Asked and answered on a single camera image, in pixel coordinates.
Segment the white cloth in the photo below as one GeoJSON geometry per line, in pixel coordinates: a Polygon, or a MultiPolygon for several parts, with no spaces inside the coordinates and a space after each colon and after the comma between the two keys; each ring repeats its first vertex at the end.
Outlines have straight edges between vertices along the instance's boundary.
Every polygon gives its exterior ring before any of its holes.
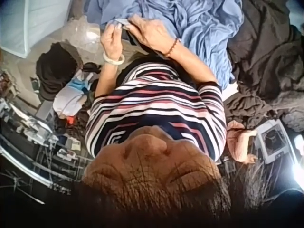
{"type": "Polygon", "coordinates": [[[78,102],[84,95],[84,92],[75,88],[66,86],[56,95],[53,102],[53,109],[66,116],[74,116],[82,108],[78,102]]]}

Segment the woman's right hand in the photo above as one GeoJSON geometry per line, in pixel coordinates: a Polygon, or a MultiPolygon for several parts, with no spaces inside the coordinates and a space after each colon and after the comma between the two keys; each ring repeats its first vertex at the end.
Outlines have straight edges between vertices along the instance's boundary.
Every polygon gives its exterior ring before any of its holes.
{"type": "Polygon", "coordinates": [[[129,21],[131,22],[131,25],[125,27],[139,42],[153,50],[160,51],[163,54],[169,52],[175,39],[169,35],[162,21],[147,20],[138,15],[132,16],[129,21]]]}

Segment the nose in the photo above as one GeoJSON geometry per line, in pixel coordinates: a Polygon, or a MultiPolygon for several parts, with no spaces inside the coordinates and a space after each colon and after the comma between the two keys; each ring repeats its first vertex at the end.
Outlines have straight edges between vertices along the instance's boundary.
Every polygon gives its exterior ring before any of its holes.
{"type": "Polygon", "coordinates": [[[167,143],[153,135],[142,134],[127,142],[124,158],[131,163],[150,162],[166,154],[167,143]]]}

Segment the white bangle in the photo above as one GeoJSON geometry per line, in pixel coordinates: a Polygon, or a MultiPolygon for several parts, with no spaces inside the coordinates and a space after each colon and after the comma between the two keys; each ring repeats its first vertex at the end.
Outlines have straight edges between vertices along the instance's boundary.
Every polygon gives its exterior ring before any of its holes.
{"type": "Polygon", "coordinates": [[[107,63],[110,63],[110,64],[113,64],[113,65],[121,65],[124,63],[124,55],[121,54],[120,57],[119,57],[120,60],[118,61],[115,61],[115,60],[112,60],[110,59],[106,53],[104,52],[104,60],[107,62],[107,63]]]}

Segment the forearm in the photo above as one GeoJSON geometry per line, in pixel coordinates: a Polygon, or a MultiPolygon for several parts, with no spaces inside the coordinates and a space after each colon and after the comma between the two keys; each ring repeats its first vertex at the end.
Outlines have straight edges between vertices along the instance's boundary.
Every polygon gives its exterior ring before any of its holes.
{"type": "Polygon", "coordinates": [[[117,66],[105,63],[99,76],[95,97],[111,93],[116,86],[117,66]]]}
{"type": "Polygon", "coordinates": [[[170,57],[177,61],[196,83],[217,83],[209,67],[181,43],[176,44],[170,57]]]}

